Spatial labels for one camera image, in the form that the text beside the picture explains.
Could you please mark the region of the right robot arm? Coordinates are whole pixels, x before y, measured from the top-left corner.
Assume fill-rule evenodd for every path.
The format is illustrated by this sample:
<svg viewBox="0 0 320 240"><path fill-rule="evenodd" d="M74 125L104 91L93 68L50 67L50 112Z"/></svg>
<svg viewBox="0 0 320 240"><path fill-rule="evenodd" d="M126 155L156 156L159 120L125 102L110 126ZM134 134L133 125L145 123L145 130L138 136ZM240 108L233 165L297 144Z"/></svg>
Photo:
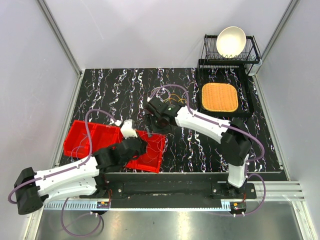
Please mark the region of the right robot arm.
<svg viewBox="0 0 320 240"><path fill-rule="evenodd" d="M245 196L246 165L252 141L243 131L240 121L211 117L188 108L181 103L166 103L150 97L144 107L145 125L154 133L167 134L175 127L190 129L205 135L222 146L221 154L228 164L227 182L221 187L221 196L242 198Z"/></svg>

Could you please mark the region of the red divided plastic bin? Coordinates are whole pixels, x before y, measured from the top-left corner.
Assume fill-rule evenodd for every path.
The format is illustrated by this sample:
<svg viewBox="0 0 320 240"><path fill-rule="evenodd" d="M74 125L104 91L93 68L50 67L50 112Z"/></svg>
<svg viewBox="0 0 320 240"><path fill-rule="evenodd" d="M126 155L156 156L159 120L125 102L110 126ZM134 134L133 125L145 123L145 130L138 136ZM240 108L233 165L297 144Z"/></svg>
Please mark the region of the red divided plastic bin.
<svg viewBox="0 0 320 240"><path fill-rule="evenodd" d="M92 140L92 151L96 152L113 144L118 144L124 139L120 127L100 123L88 123ZM163 160L166 137L154 133L148 136L146 131L138 130L138 135L147 142L146 153L136 160L131 160L126 167L158 173ZM86 158L90 152L90 143L87 136L85 122L75 120L63 143L63 154L77 159Z"/></svg>

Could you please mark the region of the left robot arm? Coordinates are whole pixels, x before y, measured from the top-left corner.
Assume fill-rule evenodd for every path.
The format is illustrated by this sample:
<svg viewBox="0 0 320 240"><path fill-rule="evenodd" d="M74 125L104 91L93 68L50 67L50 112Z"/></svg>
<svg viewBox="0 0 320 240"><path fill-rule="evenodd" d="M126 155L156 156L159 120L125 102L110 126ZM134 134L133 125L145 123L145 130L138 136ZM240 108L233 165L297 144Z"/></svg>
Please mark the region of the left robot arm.
<svg viewBox="0 0 320 240"><path fill-rule="evenodd" d="M147 152L147 145L140 137L129 137L61 167L40 171L27 167L20 172L8 200L17 206L19 215L27 215L59 199L103 198L108 193L104 174L119 172L137 160Z"/></svg>

